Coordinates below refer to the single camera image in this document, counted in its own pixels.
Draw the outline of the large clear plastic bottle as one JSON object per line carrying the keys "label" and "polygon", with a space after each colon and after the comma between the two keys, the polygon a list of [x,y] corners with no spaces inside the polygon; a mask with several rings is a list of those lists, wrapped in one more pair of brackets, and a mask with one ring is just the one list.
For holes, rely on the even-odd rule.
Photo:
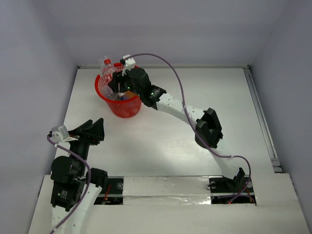
{"label": "large clear plastic bottle", "polygon": [[[109,57],[103,57],[101,59],[98,60],[101,70],[102,70],[102,74],[103,74],[103,68],[104,68],[104,62],[103,60],[109,58]],[[108,86],[108,83],[111,81],[112,76],[105,76],[103,74],[104,80],[106,81],[106,84],[103,86],[103,88],[101,88],[100,92],[101,94],[106,97],[107,99],[110,100],[117,100],[118,95],[113,93],[112,89]]]}

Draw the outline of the orange juice bottle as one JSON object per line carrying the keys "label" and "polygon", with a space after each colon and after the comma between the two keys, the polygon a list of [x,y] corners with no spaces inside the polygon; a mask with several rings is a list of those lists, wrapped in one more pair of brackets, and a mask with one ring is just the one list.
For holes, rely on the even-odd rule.
{"label": "orange juice bottle", "polygon": [[131,91],[127,91],[124,93],[124,99],[125,100],[135,98],[135,97],[136,97],[136,94],[132,93]]}

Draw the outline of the red label cola bottle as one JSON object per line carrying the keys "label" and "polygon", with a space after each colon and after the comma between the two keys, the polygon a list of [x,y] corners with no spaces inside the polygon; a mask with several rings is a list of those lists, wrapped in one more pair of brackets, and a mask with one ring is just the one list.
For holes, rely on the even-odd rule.
{"label": "red label cola bottle", "polygon": [[105,58],[103,62],[104,62],[103,74],[105,76],[112,76],[113,73],[116,71],[115,66],[112,64],[109,58]]}

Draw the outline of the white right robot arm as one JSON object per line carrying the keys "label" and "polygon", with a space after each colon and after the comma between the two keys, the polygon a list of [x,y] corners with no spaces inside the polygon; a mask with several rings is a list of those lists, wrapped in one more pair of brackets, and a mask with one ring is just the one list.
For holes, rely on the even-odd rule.
{"label": "white right robot arm", "polygon": [[166,90],[153,85],[145,70],[138,67],[125,73],[113,73],[108,86],[114,93],[130,91],[138,95],[144,105],[168,113],[189,124],[195,132],[196,143],[210,151],[220,167],[225,178],[225,187],[229,191],[236,191],[242,186],[245,172],[241,167],[233,164],[233,156],[226,147],[222,127],[214,109],[201,110],[192,106],[187,107]]}

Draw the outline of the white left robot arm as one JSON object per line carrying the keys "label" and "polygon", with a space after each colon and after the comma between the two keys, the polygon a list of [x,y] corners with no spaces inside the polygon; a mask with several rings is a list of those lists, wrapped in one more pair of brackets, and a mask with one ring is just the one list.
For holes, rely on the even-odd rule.
{"label": "white left robot arm", "polygon": [[87,163],[90,146],[104,140],[104,120],[91,119],[68,131],[65,125],[51,129],[47,140],[67,153],[51,165],[52,234],[82,234],[98,195],[110,190],[108,173]]}

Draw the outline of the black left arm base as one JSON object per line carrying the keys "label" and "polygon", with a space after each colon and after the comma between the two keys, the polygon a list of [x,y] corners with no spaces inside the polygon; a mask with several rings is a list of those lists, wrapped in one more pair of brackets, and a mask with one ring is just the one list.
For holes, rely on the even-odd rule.
{"label": "black left arm base", "polygon": [[108,177],[106,189],[97,196],[95,205],[122,205],[124,177]]}

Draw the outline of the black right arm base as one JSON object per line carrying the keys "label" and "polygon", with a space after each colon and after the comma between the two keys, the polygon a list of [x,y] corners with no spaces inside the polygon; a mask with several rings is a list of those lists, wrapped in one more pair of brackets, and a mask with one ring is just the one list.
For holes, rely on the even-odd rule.
{"label": "black right arm base", "polygon": [[[248,177],[243,179],[241,185],[236,186],[227,178],[223,177],[211,177],[209,178],[209,184],[206,186],[206,190],[210,191],[212,204],[228,204],[228,202],[241,192],[248,181]],[[234,199],[232,204],[255,204],[255,195],[253,183],[250,180],[247,188]]]}

